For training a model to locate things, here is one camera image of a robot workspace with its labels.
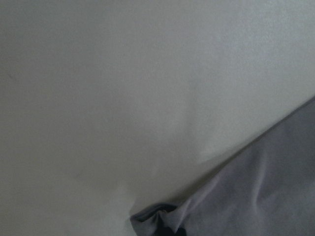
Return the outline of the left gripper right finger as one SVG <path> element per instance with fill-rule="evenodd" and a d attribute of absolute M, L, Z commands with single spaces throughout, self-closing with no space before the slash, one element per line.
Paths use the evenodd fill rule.
<path fill-rule="evenodd" d="M 187 236 L 187 232 L 184 228 L 179 228 L 177 230 L 177 236 Z"/>

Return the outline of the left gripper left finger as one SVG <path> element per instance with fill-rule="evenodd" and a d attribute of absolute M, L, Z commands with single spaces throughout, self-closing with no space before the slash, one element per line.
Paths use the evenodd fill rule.
<path fill-rule="evenodd" d="M 158 236 L 172 236 L 173 235 L 173 231 L 169 227 L 168 220 L 162 218 L 161 216 L 158 217 L 158 221 L 157 221 L 157 235 Z"/>

